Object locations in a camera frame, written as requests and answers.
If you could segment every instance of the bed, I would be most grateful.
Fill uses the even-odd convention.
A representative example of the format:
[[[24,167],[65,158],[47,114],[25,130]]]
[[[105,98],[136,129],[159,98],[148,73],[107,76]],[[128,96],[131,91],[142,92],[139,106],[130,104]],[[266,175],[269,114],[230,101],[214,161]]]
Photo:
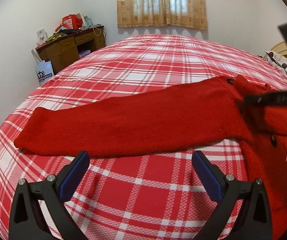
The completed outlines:
[[[1,238],[8,239],[9,212],[19,179],[43,180],[72,160],[25,155],[15,148],[14,139],[36,107],[65,109],[237,74],[250,82],[287,89],[287,77],[266,60],[184,36],[133,36],[65,68],[31,93],[0,127]],[[198,149],[223,173],[247,180],[245,159],[233,138]],[[92,159],[65,207],[89,239],[192,239],[216,207],[191,166],[194,151]],[[41,207],[51,232],[60,238],[45,203]],[[238,202],[221,237],[229,234],[240,207]]]

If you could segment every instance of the wall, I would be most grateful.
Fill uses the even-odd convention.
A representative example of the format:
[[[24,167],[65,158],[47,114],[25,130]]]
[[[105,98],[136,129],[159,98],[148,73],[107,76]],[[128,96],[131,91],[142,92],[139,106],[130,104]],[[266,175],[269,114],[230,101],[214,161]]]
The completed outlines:
[[[0,124],[39,86],[31,54],[37,31],[52,35],[76,8],[75,0],[0,0]]]
[[[107,29],[107,44],[144,34],[178,34],[233,46],[262,55],[282,41],[277,25],[287,22],[282,0],[206,0],[208,31],[183,27],[117,28],[116,0],[79,0],[79,8],[93,23]]]

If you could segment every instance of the printed logo on bag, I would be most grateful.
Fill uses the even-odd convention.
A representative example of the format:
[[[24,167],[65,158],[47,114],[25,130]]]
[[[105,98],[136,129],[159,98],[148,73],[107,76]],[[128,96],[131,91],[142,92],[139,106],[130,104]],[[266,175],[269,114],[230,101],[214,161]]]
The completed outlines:
[[[39,78],[39,82],[43,82],[45,81],[47,78],[52,77],[52,73],[49,73],[47,75],[45,75],[44,71],[39,71],[38,72],[38,78]]]

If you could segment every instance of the plaid fabric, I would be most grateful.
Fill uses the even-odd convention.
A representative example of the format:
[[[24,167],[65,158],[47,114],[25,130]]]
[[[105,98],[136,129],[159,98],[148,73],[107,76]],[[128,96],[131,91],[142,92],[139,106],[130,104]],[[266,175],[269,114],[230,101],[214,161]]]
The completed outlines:
[[[171,35],[133,36],[64,69],[36,89],[0,127],[0,236],[8,238],[9,213],[18,180],[43,180],[57,174],[71,160],[24,155],[14,147],[13,140],[36,107],[65,109],[237,74],[251,82],[287,89],[287,77],[257,56]],[[244,157],[235,140],[199,149],[223,173],[247,180]],[[65,207],[89,239],[192,239],[216,207],[193,171],[193,152],[91,160]],[[45,203],[41,206],[51,232],[60,238]],[[221,237],[231,230],[240,206],[238,202]]]

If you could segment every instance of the white shopping bag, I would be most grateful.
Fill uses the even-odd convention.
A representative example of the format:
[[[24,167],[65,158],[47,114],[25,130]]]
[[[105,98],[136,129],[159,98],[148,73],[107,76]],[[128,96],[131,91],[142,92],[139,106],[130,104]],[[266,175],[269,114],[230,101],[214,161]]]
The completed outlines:
[[[42,85],[43,83],[45,83],[47,80],[49,80],[54,76],[51,61],[47,62],[45,62],[44,60],[41,61],[40,57],[34,52],[34,50],[32,50],[31,52],[37,62],[35,70],[38,75],[39,83],[40,85]]]

